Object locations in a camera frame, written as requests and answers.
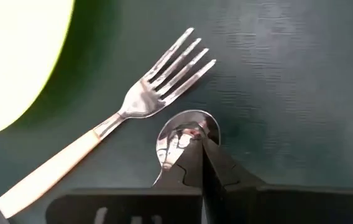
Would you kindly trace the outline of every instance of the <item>white plate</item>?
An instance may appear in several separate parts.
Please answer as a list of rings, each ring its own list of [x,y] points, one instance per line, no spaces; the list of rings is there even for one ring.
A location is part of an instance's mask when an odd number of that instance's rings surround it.
[[[62,49],[74,0],[0,0],[0,130],[34,102]]]

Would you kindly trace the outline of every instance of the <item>spoon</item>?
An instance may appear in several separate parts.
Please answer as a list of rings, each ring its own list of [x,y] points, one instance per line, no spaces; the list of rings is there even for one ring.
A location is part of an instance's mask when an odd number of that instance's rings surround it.
[[[186,110],[169,119],[157,137],[156,153],[162,169],[155,183],[171,169],[191,139],[201,138],[210,139],[217,145],[221,143],[219,125],[208,112]]]

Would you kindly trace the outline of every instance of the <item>textured table surface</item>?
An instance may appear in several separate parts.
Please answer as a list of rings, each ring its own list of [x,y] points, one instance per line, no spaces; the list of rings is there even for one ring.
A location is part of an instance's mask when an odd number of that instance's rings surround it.
[[[0,195],[116,112],[189,26],[218,59],[199,85],[122,124],[11,222],[44,224],[46,206],[68,189],[150,187],[157,134],[187,109],[212,113],[223,148],[267,182],[353,187],[353,1],[76,0],[48,85],[0,132]]]

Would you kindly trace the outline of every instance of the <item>white fork handle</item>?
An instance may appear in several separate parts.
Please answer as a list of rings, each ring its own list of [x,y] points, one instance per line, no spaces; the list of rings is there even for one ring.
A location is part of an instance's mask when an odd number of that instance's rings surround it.
[[[123,121],[119,114],[114,114],[19,181],[0,197],[2,214],[6,218],[12,217],[35,202]]]

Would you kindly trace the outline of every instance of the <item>fork tine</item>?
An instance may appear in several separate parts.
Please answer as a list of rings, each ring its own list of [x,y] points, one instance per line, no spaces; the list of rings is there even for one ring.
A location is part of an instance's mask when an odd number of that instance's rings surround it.
[[[186,82],[179,86],[173,93],[163,99],[165,106],[176,100],[182,93],[189,89],[197,80],[199,80],[212,66],[214,66],[216,60],[208,62],[203,68],[196,72],[192,77],[190,77]]]
[[[185,67],[183,67],[178,74],[176,74],[165,86],[163,86],[157,93],[159,95],[165,94],[170,88],[175,85],[181,78],[189,72],[189,70],[200,60],[204,54],[208,52],[208,49],[202,50],[197,56],[192,59]]]
[[[158,71],[165,65],[165,63],[171,58],[171,56],[179,49],[184,41],[193,32],[194,28],[188,28],[178,40],[160,57],[160,59],[154,64],[154,66],[144,75],[144,79],[149,81],[153,78]]]
[[[157,87],[177,68],[181,61],[199,44],[201,38],[197,38],[182,54],[153,82],[152,87]]]

